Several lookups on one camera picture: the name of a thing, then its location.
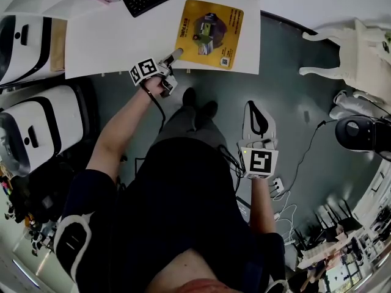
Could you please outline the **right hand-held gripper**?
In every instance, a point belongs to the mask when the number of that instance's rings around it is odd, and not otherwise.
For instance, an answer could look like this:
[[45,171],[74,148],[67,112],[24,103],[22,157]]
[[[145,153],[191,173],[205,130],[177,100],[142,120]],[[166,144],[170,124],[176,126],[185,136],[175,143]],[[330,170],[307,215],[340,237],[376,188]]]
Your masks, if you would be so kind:
[[[251,138],[260,136],[262,140]],[[279,152],[276,149],[276,123],[260,104],[248,101],[244,108],[243,139],[238,142],[242,174],[249,179],[274,175]]]

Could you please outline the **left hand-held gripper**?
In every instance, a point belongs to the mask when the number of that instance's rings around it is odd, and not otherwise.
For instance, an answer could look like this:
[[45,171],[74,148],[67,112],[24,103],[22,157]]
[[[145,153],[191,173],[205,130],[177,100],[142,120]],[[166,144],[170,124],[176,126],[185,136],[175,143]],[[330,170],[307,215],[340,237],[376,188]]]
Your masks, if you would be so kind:
[[156,63],[154,59],[145,59],[138,62],[130,70],[130,76],[134,85],[138,86],[147,79],[156,76],[162,80],[164,88],[160,95],[162,97],[171,95],[178,84],[171,66],[181,57],[182,54],[183,49],[177,48],[158,63]]

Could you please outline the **person's left hand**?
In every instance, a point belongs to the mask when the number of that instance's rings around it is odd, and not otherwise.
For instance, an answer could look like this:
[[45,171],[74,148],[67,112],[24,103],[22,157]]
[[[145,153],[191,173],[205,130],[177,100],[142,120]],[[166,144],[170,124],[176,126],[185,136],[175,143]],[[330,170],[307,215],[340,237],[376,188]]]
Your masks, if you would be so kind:
[[163,81],[159,76],[152,76],[146,79],[142,85],[150,92],[154,97],[160,96],[164,91]]

